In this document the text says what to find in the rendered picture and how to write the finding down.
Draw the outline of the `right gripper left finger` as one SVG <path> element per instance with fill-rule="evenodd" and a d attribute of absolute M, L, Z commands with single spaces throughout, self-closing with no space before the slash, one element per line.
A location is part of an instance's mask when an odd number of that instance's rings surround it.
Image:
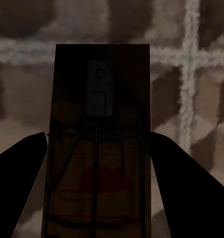
<path fill-rule="evenodd" d="M 0 154 L 0 238 L 11 238 L 47 151 L 41 132 Z"/>

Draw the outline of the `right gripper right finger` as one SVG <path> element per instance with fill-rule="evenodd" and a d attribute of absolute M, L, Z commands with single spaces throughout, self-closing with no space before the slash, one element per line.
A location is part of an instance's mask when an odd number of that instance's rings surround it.
<path fill-rule="evenodd" d="M 224 186 L 162 134 L 151 157 L 171 238 L 224 238 Z"/>

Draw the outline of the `mousetrap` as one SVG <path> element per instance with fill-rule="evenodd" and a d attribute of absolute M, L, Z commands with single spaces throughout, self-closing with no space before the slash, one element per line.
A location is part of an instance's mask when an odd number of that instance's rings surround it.
<path fill-rule="evenodd" d="M 56 44 L 41 238 L 152 238 L 150 44 Z"/>

